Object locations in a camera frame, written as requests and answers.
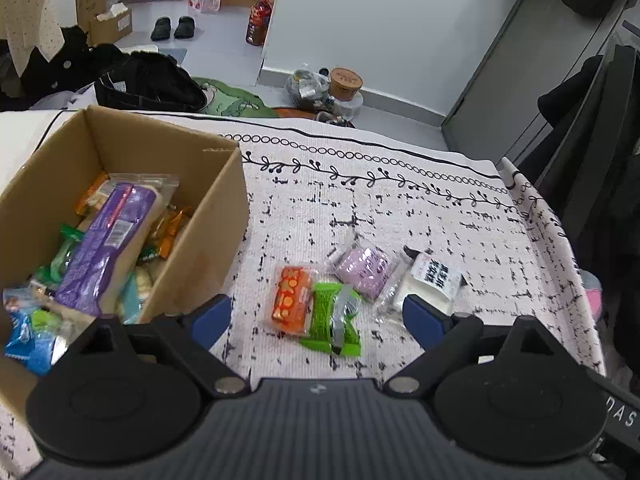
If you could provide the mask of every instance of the beige cloth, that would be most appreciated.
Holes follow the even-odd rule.
[[[51,61],[65,43],[52,0],[0,0],[0,39],[7,40],[18,75],[34,47]]]

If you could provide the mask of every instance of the pair of shoes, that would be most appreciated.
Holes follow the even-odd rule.
[[[176,40],[187,40],[193,38],[193,33],[196,29],[196,22],[191,16],[182,16],[178,20],[178,26],[174,32],[174,38]],[[171,18],[163,16],[156,20],[156,26],[151,33],[151,41],[168,40],[171,36]]]

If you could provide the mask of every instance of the small cardboard box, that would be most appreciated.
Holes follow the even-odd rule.
[[[131,9],[108,20],[94,18],[91,20],[91,43],[94,46],[101,43],[115,43],[132,30]]]
[[[242,156],[235,142],[181,126],[91,106],[31,156],[0,196],[0,289],[23,283],[56,254],[60,224],[76,225],[78,197],[102,170],[180,177],[172,202],[192,206],[141,314],[190,312],[220,291],[248,224]],[[0,345],[12,324],[0,308]],[[24,418],[37,377],[0,356],[0,403]]]
[[[76,0],[78,26],[89,33],[87,43],[91,45],[91,20],[107,10],[107,0]]]

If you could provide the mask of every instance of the plastic bottle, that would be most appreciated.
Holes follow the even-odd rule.
[[[269,0],[259,0],[249,13],[249,25],[246,28],[246,42],[255,46],[264,45],[271,19]]]

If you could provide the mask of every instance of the green rug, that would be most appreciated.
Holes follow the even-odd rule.
[[[233,88],[217,79],[207,77],[192,78],[207,95],[207,106],[200,112],[223,117],[260,117],[263,119],[277,119],[278,115],[272,108],[264,105],[257,95]]]

